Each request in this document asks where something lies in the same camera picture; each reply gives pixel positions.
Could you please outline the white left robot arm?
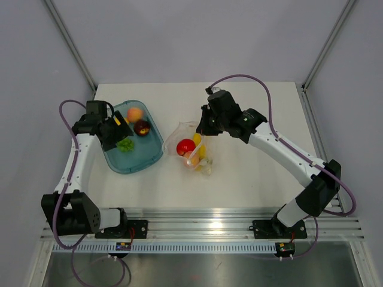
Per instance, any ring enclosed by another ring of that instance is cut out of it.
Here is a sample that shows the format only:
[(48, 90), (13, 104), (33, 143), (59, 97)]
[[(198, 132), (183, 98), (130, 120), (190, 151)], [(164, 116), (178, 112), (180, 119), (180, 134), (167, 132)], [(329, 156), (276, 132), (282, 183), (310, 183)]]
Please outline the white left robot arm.
[(107, 229), (116, 238), (129, 232), (119, 207), (101, 209), (87, 195), (90, 173), (98, 151), (107, 152), (133, 131), (119, 111), (103, 100), (90, 100), (74, 125), (71, 151), (62, 178), (51, 194), (43, 195), (41, 207), (56, 237), (96, 234)]

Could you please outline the yellow banana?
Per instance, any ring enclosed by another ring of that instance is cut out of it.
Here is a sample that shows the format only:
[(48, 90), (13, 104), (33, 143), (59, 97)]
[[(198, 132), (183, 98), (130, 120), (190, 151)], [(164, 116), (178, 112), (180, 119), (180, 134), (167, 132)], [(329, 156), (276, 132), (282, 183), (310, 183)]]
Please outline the yellow banana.
[(195, 133), (193, 135), (193, 142), (196, 145), (196, 147), (199, 146), (199, 149), (197, 151), (197, 154), (199, 156), (199, 159), (202, 160), (203, 158), (206, 157), (206, 147), (204, 144), (201, 144), (202, 137), (200, 134)]

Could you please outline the dark red apple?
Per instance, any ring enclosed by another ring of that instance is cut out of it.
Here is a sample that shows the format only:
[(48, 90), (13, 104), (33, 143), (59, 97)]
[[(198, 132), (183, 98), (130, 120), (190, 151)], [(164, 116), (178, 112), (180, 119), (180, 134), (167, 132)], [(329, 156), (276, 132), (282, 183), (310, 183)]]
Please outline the dark red apple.
[(147, 136), (150, 132), (150, 123), (145, 120), (138, 120), (133, 127), (133, 131), (139, 137)]

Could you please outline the clear zip top bag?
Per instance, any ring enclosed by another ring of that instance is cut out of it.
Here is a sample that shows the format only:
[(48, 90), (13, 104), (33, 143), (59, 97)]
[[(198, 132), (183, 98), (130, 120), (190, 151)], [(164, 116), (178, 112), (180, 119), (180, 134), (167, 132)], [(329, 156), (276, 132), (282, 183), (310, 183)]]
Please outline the clear zip top bag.
[(162, 144), (164, 154), (176, 158), (189, 171), (206, 176), (212, 173), (212, 142), (196, 132), (198, 122), (179, 122), (177, 128)]

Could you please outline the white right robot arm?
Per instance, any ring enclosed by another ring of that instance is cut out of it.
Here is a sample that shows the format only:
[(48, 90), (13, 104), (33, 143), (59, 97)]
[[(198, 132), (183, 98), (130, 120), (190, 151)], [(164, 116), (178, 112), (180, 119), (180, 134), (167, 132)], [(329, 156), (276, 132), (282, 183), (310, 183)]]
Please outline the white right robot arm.
[(292, 143), (283, 143), (272, 133), (267, 118), (249, 108), (241, 110), (232, 95), (219, 90), (207, 98), (201, 107), (201, 121), (196, 129), (204, 136), (227, 132), (246, 144), (266, 153), (288, 170), (303, 187), (295, 199), (283, 205), (267, 223), (266, 229), (275, 237), (285, 237), (293, 227), (308, 216), (320, 215), (340, 189), (341, 166), (312, 157)]

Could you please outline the green grapes bunch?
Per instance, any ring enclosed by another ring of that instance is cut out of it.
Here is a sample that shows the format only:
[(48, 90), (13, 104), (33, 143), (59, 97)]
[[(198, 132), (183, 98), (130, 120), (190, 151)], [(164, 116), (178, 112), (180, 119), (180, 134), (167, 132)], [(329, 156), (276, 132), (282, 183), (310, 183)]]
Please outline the green grapes bunch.
[(125, 138), (117, 143), (117, 148), (121, 152), (131, 152), (135, 149), (135, 143), (129, 138)]

